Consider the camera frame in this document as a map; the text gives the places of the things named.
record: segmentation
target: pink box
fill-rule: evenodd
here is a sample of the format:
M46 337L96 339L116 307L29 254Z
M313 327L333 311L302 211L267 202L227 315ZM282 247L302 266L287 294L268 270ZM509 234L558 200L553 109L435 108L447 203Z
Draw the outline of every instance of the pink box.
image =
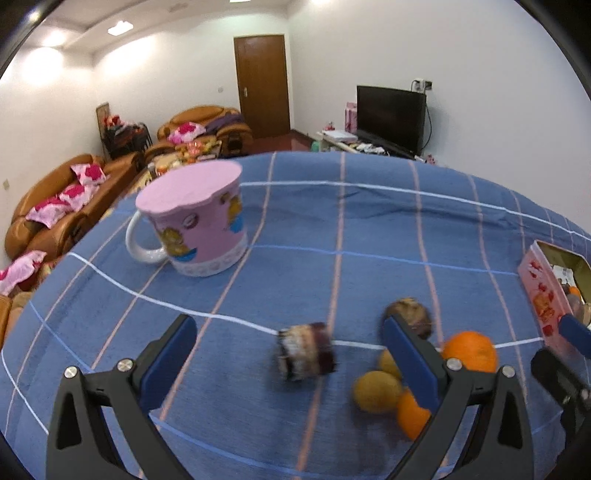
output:
M357 133L357 103L347 103L347 108L345 108L345 131L353 135Z
M564 315L573 314L573 311L550 262L574 271L577 286L587 301L591 299L590 292L582 287L591 277L591 268L581 255L536 240L517 269L538 318L545 344L561 356L571 355L576 350L559 334L558 323ZM585 281L579 281L582 275L586 276Z

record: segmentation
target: screw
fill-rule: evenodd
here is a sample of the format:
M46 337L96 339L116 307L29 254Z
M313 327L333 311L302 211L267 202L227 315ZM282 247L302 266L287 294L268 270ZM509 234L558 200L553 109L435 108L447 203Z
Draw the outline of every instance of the screw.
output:
M66 378L74 378L78 374L77 367L68 367L66 371L64 371L64 377Z
M515 368L510 365L505 365L502 372L507 378L513 378L515 376Z
M134 361L130 360L129 358L125 358L117 363L117 370L125 373L125 372L129 372L129 370L131 370L131 367L133 367L133 366L134 366Z
M450 358L447 360L447 367L452 372L459 372L462 369L462 361L457 358Z

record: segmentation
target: television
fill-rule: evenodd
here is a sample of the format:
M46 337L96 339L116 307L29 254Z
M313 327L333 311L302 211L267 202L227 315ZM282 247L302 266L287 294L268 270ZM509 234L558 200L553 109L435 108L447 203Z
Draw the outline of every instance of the television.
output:
M357 87L357 136L414 158L423 149L427 96L382 87Z

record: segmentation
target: pink mug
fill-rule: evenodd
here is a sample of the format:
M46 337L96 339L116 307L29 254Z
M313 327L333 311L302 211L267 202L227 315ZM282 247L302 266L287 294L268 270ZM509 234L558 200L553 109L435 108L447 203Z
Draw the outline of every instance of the pink mug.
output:
M168 172L135 199L125 245L133 258L159 263L166 258L183 275L208 277L235 264L246 251L240 174L233 161L197 163ZM146 250L134 239L142 216L154 226L163 247Z

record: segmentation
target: power outlet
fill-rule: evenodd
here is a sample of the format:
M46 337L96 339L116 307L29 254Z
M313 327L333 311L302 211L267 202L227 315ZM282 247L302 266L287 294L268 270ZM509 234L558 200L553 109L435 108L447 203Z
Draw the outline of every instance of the power outlet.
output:
M427 90L433 90L433 82L425 79L413 80L413 92L425 93Z

